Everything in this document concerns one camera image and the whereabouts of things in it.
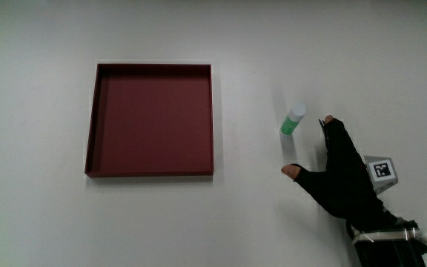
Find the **square tray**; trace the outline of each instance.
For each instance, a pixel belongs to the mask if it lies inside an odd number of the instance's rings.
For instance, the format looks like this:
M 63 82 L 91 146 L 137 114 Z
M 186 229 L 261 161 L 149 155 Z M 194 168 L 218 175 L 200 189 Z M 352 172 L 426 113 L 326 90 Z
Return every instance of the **square tray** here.
M 210 65 L 98 64 L 89 177 L 211 175 Z

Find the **green bottle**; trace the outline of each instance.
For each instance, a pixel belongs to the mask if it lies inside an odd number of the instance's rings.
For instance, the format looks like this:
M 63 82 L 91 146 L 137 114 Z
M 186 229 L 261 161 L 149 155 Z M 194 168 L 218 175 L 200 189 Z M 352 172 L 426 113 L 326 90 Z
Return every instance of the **green bottle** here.
M 299 103 L 293 106 L 281 125 L 281 133 L 285 135 L 293 134 L 294 129 L 304 117 L 305 112 L 306 108 L 304 104 Z

